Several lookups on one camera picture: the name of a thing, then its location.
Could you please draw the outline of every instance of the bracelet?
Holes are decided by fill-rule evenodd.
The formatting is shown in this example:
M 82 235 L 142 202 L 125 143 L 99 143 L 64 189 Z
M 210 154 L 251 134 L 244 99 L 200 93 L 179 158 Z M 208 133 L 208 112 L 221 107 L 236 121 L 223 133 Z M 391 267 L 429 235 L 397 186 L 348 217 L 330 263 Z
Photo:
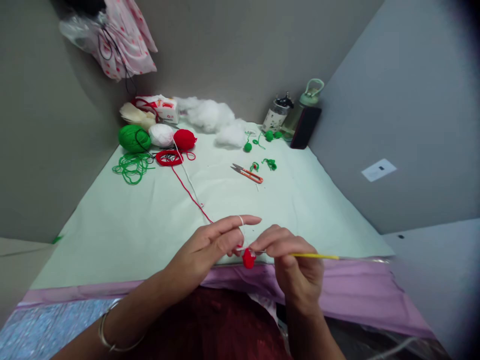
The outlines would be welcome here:
M 132 350 L 135 348 L 138 344 L 142 342 L 144 339 L 145 335 L 141 337 L 139 341 L 137 341 L 133 346 L 127 347 L 127 348 L 117 348 L 116 344 L 110 345 L 107 339 L 105 339 L 104 335 L 104 326 L 105 326 L 105 319 L 107 318 L 107 315 L 110 313 L 110 310 L 112 310 L 118 302 L 114 303 L 112 306 L 108 308 L 108 310 L 101 316 L 100 318 L 100 326 L 98 327 L 98 336 L 100 337 L 100 341 L 103 345 L 105 345 L 107 348 L 109 348 L 109 352 L 116 351 L 119 353 L 126 353 L 127 351 Z

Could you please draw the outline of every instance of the silver glittery fabric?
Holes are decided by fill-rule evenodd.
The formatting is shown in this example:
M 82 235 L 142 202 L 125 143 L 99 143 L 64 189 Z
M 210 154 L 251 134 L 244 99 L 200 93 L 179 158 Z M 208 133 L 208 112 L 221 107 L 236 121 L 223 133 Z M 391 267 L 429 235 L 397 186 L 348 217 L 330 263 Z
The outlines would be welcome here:
M 114 301 L 85 300 L 16 310 L 0 331 L 0 360 L 50 359 Z

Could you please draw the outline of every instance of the gray wall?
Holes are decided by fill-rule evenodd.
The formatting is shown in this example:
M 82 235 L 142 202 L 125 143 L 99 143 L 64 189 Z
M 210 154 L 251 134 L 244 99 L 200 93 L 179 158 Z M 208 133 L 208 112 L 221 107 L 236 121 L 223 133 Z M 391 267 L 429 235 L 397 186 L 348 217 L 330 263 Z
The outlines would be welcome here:
M 480 217 L 480 86 L 465 17 L 387 0 L 322 93 L 310 147 L 380 233 Z M 388 159 L 375 182 L 361 171 Z
M 55 245 L 0 237 L 0 330 L 54 249 Z
M 480 218 L 384 235 L 395 281 L 453 359 L 478 341 Z
M 123 83 L 65 39 L 47 0 L 2 1 L 0 236 L 51 243 L 118 145 Z
M 141 92 L 226 102 L 264 120 L 275 93 L 328 81 L 383 0 L 137 0 L 159 49 Z

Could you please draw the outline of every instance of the pink fabric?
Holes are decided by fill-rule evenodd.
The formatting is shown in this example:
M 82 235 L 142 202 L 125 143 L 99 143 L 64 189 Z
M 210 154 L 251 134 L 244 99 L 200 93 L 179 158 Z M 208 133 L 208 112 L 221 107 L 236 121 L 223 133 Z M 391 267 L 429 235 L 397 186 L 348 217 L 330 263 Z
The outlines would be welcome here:
M 105 4 L 106 30 L 117 44 L 130 76 L 156 72 L 157 67 L 148 50 L 154 53 L 158 50 L 135 1 L 105 0 Z M 98 29 L 98 35 L 99 47 L 93 51 L 93 57 L 109 78 L 125 78 L 124 64 L 112 40 L 101 29 Z
M 118 298 L 141 281 L 30 290 L 21 307 L 85 299 Z M 284 304 L 273 265 L 213 268 L 201 284 L 207 288 L 254 293 Z M 388 265 L 360 261 L 325 261 L 320 306 L 326 316 L 412 336 L 434 338 Z

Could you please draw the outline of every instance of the hand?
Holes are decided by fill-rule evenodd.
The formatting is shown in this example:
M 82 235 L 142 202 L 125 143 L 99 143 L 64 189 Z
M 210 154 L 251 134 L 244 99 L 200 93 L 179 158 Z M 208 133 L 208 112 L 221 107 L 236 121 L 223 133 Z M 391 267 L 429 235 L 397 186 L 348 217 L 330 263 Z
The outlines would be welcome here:
M 245 225 L 256 225 L 261 218 L 241 215 Z M 170 305 L 178 303 L 195 290 L 210 268 L 224 255 L 232 256 L 237 245 L 243 245 L 239 216 L 229 216 L 199 227 L 161 271 L 165 294 Z
M 275 258 L 275 275 L 285 301 L 307 314 L 319 310 L 324 265 L 320 259 L 294 257 L 292 253 L 314 253 L 315 248 L 303 237 L 294 236 L 288 229 L 272 225 L 251 245 L 253 251 L 266 250 Z

